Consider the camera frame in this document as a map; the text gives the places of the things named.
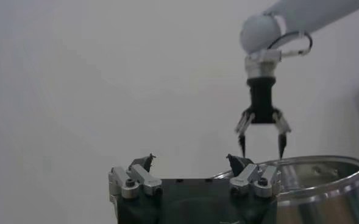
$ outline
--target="robotic arm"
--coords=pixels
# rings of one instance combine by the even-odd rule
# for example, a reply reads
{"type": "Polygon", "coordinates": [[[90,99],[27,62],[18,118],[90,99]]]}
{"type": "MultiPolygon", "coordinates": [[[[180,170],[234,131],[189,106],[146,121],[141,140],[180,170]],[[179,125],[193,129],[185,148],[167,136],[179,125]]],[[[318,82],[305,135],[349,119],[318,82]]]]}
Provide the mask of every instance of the robotic arm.
{"type": "Polygon", "coordinates": [[[286,134],[291,131],[282,112],[272,106],[271,88],[275,84],[274,70],[282,58],[306,55],[312,47],[309,33],[359,9],[359,0],[280,0],[261,15],[247,19],[240,41],[246,57],[247,84],[251,106],[246,109],[236,127],[245,157],[245,131],[250,124],[275,124],[279,131],[279,155],[286,147],[286,134]],[[278,47],[306,36],[309,48],[282,52],[278,47]]]}

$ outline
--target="metal clamp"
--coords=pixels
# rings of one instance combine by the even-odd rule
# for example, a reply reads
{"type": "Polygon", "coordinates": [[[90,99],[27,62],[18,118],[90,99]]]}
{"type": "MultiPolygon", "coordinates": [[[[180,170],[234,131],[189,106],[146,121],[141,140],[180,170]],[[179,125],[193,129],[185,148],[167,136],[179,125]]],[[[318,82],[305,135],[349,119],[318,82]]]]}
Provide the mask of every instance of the metal clamp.
{"type": "Polygon", "coordinates": [[[143,185],[145,194],[158,196],[163,193],[161,179],[153,177],[139,164],[130,167],[129,175],[143,185]]]}
{"type": "Polygon", "coordinates": [[[234,194],[246,195],[250,184],[259,179],[259,168],[255,164],[248,164],[246,168],[237,176],[229,180],[230,190],[234,194]]]}
{"type": "Polygon", "coordinates": [[[275,166],[267,166],[261,178],[254,182],[254,191],[258,197],[268,198],[281,191],[281,172],[275,166]]]}
{"type": "Polygon", "coordinates": [[[119,195],[126,199],[136,198],[138,196],[138,188],[140,185],[131,179],[122,167],[112,168],[108,178],[111,202],[119,195]]]}

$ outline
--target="steel container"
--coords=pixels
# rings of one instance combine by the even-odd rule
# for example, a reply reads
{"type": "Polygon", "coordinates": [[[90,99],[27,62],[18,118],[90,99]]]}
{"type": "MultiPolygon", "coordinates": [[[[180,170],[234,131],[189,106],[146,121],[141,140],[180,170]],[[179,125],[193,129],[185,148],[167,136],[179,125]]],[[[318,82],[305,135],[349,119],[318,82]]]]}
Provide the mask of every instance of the steel container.
{"type": "MultiPolygon", "coordinates": [[[[303,156],[259,164],[282,173],[277,224],[359,223],[359,160],[303,156]]],[[[231,171],[214,178],[230,178],[231,171]]]]}

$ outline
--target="bolt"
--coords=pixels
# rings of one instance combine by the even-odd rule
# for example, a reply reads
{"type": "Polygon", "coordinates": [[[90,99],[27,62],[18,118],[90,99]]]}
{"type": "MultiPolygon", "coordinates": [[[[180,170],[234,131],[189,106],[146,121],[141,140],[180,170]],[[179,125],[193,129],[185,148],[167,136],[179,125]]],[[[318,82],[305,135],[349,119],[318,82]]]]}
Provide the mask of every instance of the bolt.
{"type": "Polygon", "coordinates": [[[261,178],[258,180],[258,184],[259,184],[260,186],[263,186],[263,187],[267,186],[268,183],[269,183],[269,182],[268,182],[267,179],[264,178],[264,177],[261,177],[261,178]]]}
{"type": "Polygon", "coordinates": [[[134,187],[136,185],[136,181],[133,179],[127,179],[125,181],[125,186],[127,187],[134,187]]]}

